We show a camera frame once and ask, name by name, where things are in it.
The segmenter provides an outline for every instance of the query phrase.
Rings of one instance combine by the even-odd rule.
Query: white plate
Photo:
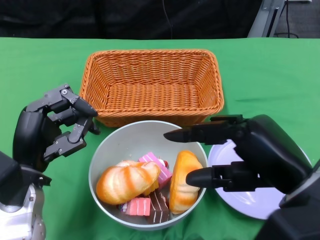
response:
[[[229,165],[231,162],[243,161],[236,154],[235,146],[236,144],[231,140],[223,145],[213,145],[209,153],[208,165]],[[285,196],[274,187],[257,188],[255,191],[246,192],[225,192],[220,187],[216,192],[235,210],[262,220],[266,220],[272,212],[279,209],[279,203]]]

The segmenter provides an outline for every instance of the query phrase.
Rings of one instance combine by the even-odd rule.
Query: green table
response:
[[[320,40],[85,40],[0,38],[0,149],[12,156],[18,116],[43,92],[69,83],[80,89],[87,57],[110,49],[211,50],[218,59],[225,97],[224,114],[271,116],[307,153],[312,164],[319,157]],[[229,207],[207,192],[195,210],[176,226],[153,232],[126,228],[106,216],[94,202],[88,184],[91,158],[100,136],[88,134],[87,147],[53,161],[45,174],[53,179],[44,188],[43,218],[48,240],[248,240],[263,221]]]

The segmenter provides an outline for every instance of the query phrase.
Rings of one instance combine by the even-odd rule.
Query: wicker basket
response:
[[[197,49],[96,52],[87,60],[80,96],[108,127],[143,120],[188,126],[224,106],[217,59]]]

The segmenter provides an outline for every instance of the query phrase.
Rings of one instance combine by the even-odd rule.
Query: bread roll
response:
[[[104,171],[96,185],[101,201],[123,204],[142,194],[157,180],[160,168],[155,162],[137,162],[137,166],[132,162],[128,165],[122,162],[121,166],[111,166]]]
[[[169,207],[173,214],[184,213],[196,202],[200,188],[188,185],[186,177],[188,173],[202,168],[196,155],[191,151],[184,150],[179,152],[170,184]]]

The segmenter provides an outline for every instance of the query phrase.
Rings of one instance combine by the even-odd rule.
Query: pink cake slice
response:
[[[131,216],[149,216],[151,200],[148,197],[136,197],[128,203],[125,214]]]
[[[139,158],[139,162],[155,162],[161,169],[158,177],[159,190],[163,188],[171,179],[172,173],[159,161],[159,159],[152,153],[144,155]]]

